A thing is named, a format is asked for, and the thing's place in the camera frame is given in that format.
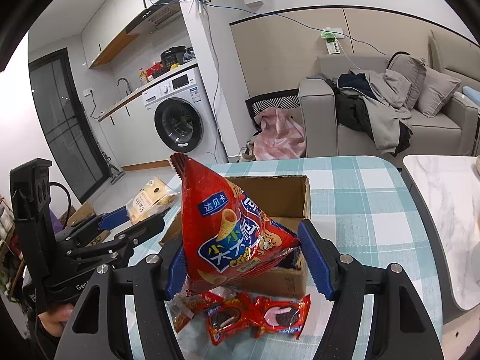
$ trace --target washing machine door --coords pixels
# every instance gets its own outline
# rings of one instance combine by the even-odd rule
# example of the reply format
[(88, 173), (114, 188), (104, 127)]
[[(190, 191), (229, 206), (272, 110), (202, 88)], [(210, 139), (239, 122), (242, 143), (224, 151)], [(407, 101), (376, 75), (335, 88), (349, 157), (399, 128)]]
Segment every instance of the washing machine door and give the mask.
[(202, 120), (195, 108), (177, 97), (162, 101), (155, 110), (155, 128), (172, 150), (188, 153), (202, 139)]

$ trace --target washing machine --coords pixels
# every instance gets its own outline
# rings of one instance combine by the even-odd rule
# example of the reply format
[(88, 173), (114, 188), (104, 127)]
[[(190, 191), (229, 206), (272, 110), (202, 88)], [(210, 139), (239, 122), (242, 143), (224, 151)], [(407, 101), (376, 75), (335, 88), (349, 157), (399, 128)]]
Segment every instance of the washing machine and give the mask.
[(157, 131), (158, 161), (182, 152), (204, 164), (228, 162), (198, 67), (161, 81), (142, 97), (147, 123)]

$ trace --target person's hand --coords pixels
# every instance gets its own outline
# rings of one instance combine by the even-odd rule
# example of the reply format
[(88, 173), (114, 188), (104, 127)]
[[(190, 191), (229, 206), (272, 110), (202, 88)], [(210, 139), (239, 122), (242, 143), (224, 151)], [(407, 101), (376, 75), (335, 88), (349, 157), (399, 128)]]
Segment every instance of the person's hand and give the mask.
[(73, 310), (74, 307), (71, 304), (56, 304), (48, 311), (42, 312), (38, 318), (50, 335), (60, 337), (63, 333), (62, 322), (68, 321)]

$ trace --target purple object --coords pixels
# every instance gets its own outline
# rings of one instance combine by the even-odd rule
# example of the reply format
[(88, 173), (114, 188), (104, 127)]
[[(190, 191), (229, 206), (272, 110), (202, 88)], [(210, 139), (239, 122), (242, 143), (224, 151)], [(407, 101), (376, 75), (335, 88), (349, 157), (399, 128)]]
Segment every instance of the purple object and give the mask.
[(50, 218), (52, 218), (53, 233), (57, 234), (57, 233), (61, 232), (62, 229), (63, 229), (63, 225), (60, 223), (60, 221), (54, 215), (52, 210), (50, 210)]

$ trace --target kitchen faucet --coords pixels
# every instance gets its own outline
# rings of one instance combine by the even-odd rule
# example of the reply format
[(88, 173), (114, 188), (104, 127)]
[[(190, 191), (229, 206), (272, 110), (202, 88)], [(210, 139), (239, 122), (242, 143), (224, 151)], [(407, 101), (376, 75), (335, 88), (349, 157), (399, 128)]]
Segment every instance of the kitchen faucet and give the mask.
[(127, 92), (127, 95), (129, 95), (132, 91), (131, 91), (130, 83), (128, 82), (128, 80), (126, 78), (122, 77), (122, 78), (118, 79), (117, 86), (120, 84), (120, 81), (122, 81), (122, 80), (125, 80), (125, 82), (127, 83), (128, 90), (129, 90)]

